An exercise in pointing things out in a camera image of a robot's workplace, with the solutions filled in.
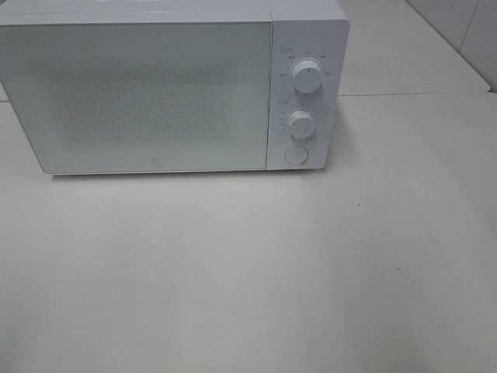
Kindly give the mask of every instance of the control panel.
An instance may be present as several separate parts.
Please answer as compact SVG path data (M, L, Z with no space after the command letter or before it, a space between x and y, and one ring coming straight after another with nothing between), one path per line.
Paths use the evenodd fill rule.
M276 21L267 169L320 169L332 136L349 21Z

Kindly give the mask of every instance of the tiled wall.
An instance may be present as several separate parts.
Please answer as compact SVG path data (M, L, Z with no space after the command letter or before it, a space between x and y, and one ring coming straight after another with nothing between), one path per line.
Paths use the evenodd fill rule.
M497 0L407 0L497 92Z

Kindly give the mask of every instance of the microwave top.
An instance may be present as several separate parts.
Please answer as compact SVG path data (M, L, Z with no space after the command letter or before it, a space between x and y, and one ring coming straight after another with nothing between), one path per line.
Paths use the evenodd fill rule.
M346 19L336 0L0 0L0 26Z

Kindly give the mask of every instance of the timer knob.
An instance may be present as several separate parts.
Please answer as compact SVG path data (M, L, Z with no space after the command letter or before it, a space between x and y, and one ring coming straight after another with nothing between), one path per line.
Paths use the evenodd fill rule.
M288 130L294 138L309 138L316 131L316 121L308 111L298 110L288 117Z
M318 60L314 58L300 60L292 69L294 87L298 92L314 92L321 87L323 74L323 67Z

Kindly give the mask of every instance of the round button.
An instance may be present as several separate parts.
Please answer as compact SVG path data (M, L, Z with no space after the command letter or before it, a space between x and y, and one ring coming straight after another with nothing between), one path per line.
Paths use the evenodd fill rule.
M316 131L316 121L308 111L298 110L288 117L288 130L294 138L309 138Z
M298 92L314 92L321 87L323 74L323 67L314 58L306 58L299 61L292 69L294 87Z
M301 146L294 146L293 148L288 149L285 154L285 159L291 165L303 165L308 161L309 152L306 148Z

